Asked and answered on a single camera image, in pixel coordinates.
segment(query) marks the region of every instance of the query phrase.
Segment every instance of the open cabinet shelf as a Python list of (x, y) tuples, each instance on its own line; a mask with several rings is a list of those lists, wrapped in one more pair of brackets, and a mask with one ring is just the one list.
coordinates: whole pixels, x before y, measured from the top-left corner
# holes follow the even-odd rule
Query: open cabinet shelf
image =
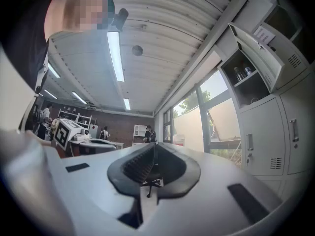
[(250, 75), (246, 76), (245, 79), (243, 79), (243, 80), (241, 80), (240, 82), (236, 83), (236, 84), (234, 85), (234, 87), (238, 87), (240, 84), (242, 84), (242, 83), (244, 83), (245, 81), (247, 81), (249, 78), (251, 78), (252, 76), (254, 76), (256, 73), (258, 73), (257, 70), (254, 71), (254, 72), (252, 72)]
[[(250, 67), (252, 73), (238, 82), (234, 68), (238, 67), (239, 70), (243, 71), (244, 64)], [(226, 74), (234, 90), (239, 108), (248, 106), (269, 95), (268, 88), (261, 78), (260, 73), (241, 50), (237, 50), (222, 64), (221, 69)]]

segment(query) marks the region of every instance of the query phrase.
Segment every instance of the ventilation grille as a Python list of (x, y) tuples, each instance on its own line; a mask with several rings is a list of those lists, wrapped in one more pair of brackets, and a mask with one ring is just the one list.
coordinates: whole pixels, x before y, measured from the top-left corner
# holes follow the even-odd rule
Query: ventilation grille
[(282, 157), (271, 158), (271, 161), (270, 161), (270, 169), (271, 170), (281, 169), (281, 165), (282, 165)]
[(296, 68), (301, 63), (300, 59), (295, 54), (293, 54), (288, 61), (293, 68)]
[(269, 85), (271, 85), (271, 79), (270, 79), (270, 76), (268, 75), (268, 74), (266, 74), (265, 73), (265, 79), (266, 79), (266, 81), (267, 81), (267, 83), (269, 84)]

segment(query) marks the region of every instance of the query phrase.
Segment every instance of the floor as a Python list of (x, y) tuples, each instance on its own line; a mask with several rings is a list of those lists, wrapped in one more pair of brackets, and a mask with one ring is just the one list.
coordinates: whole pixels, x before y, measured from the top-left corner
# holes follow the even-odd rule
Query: floor
[(147, 198), (149, 194), (149, 186), (140, 188), (140, 202), (142, 208), (143, 221), (146, 221), (155, 212), (158, 206), (158, 188), (152, 187), (151, 197)]

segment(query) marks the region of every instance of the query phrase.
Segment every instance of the bottle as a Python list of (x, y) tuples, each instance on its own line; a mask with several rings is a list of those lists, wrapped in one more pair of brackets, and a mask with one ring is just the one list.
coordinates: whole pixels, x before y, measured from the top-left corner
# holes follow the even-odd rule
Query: bottle
[(251, 68), (249, 66), (245, 67), (244, 70), (247, 76), (249, 76), (252, 73)]
[(241, 81), (241, 80), (243, 80), (245, 78), (244, 74), (240, 71), (240, 69), (238, 69), (237, 66), (234, 68), (234, 72), (236, 74), (236, 77), (237, 77), (238, 81)]

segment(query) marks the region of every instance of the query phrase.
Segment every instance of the cabinet handle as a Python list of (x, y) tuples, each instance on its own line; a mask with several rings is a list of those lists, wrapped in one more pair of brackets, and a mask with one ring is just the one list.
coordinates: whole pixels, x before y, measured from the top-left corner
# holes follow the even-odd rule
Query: cabinet handle
[(253, 151), (254, 150), (254, 145), (253, 145), (253, 141), (252, 141), (252, 134), (247, 134), (247, 150), (248, 151)]
[(293, 130), (293, 138), (292, 138), (292, 141), (294, 143), (298, 142), (300, 140), (299, 138), (299, 133), (298, 133), (298, 130), (297, 130), (297, 124), (296, 124), (296, 119), (292, 119), (290, 120), (290, 123), (292, 124), (292, 130)]
[(257, 45), (258, 45), (260, 51), (264, 50), (263, 46), (259, 42), (257, 42)]

